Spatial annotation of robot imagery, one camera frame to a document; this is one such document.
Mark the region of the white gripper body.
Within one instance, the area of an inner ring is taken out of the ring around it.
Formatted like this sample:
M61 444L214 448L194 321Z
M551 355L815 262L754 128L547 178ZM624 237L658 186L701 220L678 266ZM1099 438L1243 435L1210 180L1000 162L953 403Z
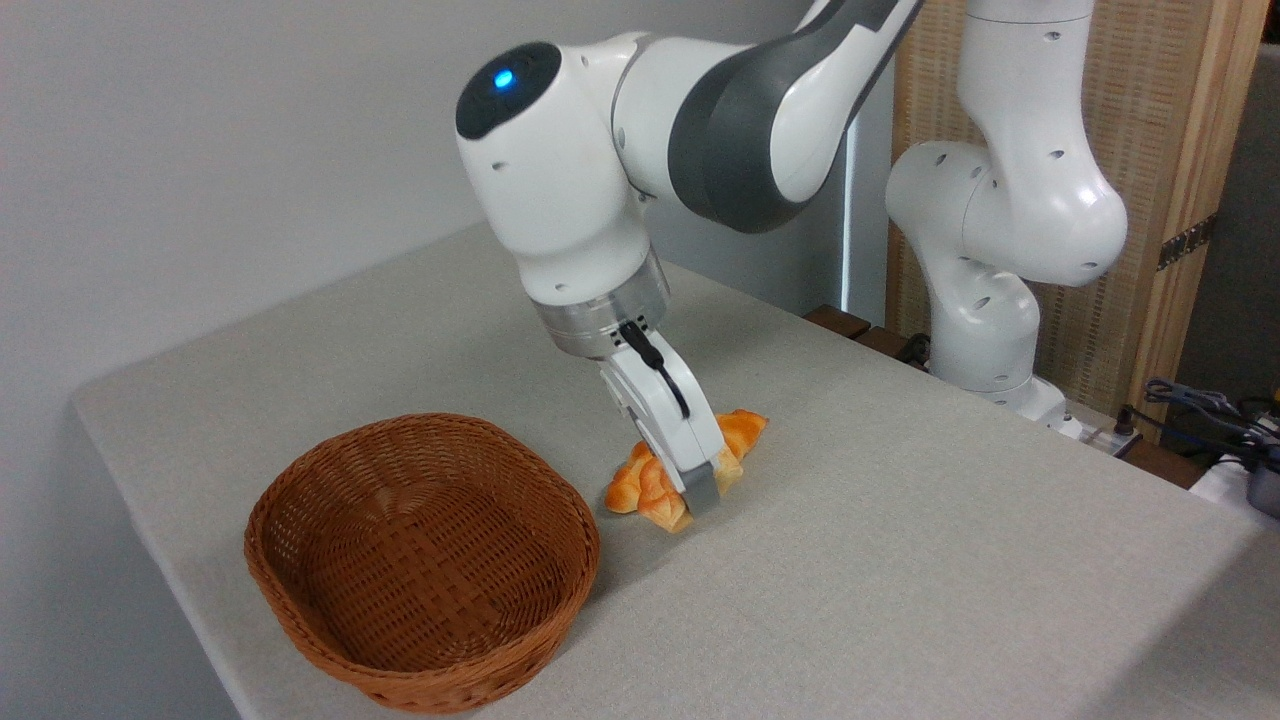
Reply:
M710 454L726 447L696 377L660 334L614 334L614 354L600 361L602 374L623 415L630 416L682 493L682 451Z

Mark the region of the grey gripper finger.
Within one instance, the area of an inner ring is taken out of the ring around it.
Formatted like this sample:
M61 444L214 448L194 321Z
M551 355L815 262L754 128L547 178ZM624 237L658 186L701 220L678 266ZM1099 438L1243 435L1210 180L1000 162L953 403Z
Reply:
M682 498L689 511L699 518L716 509L721 492L716 471L721 468L719 451L682 451Z

